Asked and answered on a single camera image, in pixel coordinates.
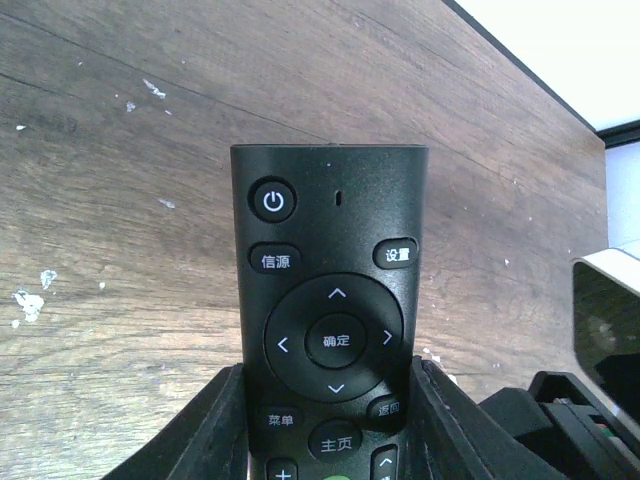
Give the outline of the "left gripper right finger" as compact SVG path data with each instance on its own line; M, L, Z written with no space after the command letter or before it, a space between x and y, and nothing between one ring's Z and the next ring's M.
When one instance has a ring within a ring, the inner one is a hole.
M516 441L434 362L411 362L409 479L563 479Z

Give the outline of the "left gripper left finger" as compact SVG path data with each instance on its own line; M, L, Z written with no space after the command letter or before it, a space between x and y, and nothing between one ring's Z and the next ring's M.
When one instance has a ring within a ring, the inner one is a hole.
M248 422L243 365L225 367L107 479L245 479Z

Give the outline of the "black remote control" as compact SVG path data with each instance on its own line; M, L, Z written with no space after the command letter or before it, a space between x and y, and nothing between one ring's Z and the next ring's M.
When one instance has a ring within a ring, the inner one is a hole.
M404 475L428 156L231 148L251 478Z

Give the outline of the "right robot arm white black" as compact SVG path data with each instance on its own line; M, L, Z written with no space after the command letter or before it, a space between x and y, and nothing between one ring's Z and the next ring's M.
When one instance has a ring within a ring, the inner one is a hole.
M503 388L481 408L567 479L639 476L639 244L572 265L573 351L585 385L538 372L528 389Z

